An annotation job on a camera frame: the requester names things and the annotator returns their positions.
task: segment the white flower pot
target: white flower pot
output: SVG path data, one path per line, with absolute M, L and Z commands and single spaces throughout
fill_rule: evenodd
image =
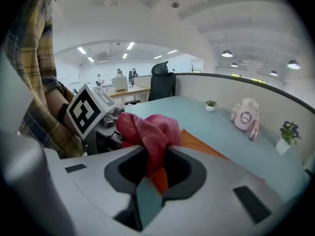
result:
M 276 145 L 276 151 L 280 155 L 283 155 L 289 148 L 290 148 L 290 145 L 285 141 L 285 139 L 281 137 Z
M 214 106 L 214 107 L 211 107 L 211 106 L 206 105 L 206 110 L 207 110 L 208 112 L 213 112 L 215 109 L 216 109 L 215 106 Z

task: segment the white ceiling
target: white ceiling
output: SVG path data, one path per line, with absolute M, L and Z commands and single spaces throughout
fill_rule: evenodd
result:
M 178 8 L 171 7 L 174 1 L 178 1 Z M 145 6 L 152 13 L 164 15 L 166 24 L 167 18 L 172 18 L 192 26 L 214 49 L 218 67 L 232 69 L 232 62 L 249 59 L 263 65 L 257 74 L 273 77 L 270 71 L 276 70 L 279 74 L 276 79 L 284 80 L 291 72 L 286 66 L 291 59 L 296 59 L 302 66 L 313 63 L 313 60 L 302 60 L 302 57 L 305 59 L 305 55 L 302 55 L 304 50 L 310 49 L 310 45 L 297 17 L 284 0 L 57 0 L 53 3 L 54 22 L 57 27 L 58 21 L 70 27 L 73 14 L 84 10 L 88 16 L 95 6 L 101 6 L 104 10 Z M 112 58 L 119 59 L 127 44 L 122 43 L 117 47 L 116 44 L 105 43 L 87 48 L 93 57 L 111 50 Z M 134 52 L 128 58 L 134 60 L 150 60 L 168 50 L 143 44 L 136 44 L 133 48 Z M 221 56 L 226 49 L 234 54 L 233 58 Z M 68 52 L 80 59 L 77 50 Z
M 129 44 L 130 42 L 119 42 L 118 45 L 118 42 L 114 42 L 82 45 L 86 54 L 82 54 L 77 48 L 74 48 L 66 52 L 58 53 L 56 56 L 59 58 L 69 59 L 76 64 L 90 63 L 87 59 L 88 57 L 92 57 L 95 62 L 97 62 L 98 59 L 105 58 L 108 62 L 126 61 L 158 63 L 160 60 L 170 59 L 183 54 L 180 51 L 168 54 L 168 52 L 172 51 L 171 49 L 142 43 L 135 43 L 131 50 L 127 50 Z M 123 55 L 125 53 L 127 53 L 127 57 L 123 59 Z

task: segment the red cloth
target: red cloth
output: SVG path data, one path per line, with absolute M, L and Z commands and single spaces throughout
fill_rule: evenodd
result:
M 163 168 L 165 146 L 181 145 L 178 122 L 163 115 L 151 115 L 143 120 L 136 115 L 122 112 L 116 128 L 124 137 L 123 148 L 141 145 L 147 149 L 147 177 L 152 177 Z

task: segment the yellow plaid shirt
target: yellow plaid shirt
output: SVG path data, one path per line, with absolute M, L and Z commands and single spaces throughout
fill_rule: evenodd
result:
M 70 102 L 73 94 L 56 78 L 52 44 L 52 0 L 27 0 L 20 9 L 2 48 L 13 68 L 34 95 L 20 126 L 23 135 L 57 151 L 60 158 L 81 156 L 80 139 L 49 112 L 45 94 L 59 89 Z

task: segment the office chair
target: office chair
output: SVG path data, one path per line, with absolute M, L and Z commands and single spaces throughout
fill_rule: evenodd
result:
M 168 61 L 156 64 L 152 67 L 151 89 L 148 101 L 158 100 L 175 95 L 176 75 L 175 73 L 168 72 L 166 65 L 167 63 Z M 135 105 L 139 102 L 140 100 L 128 101 L 125 102 L 125 105 Z

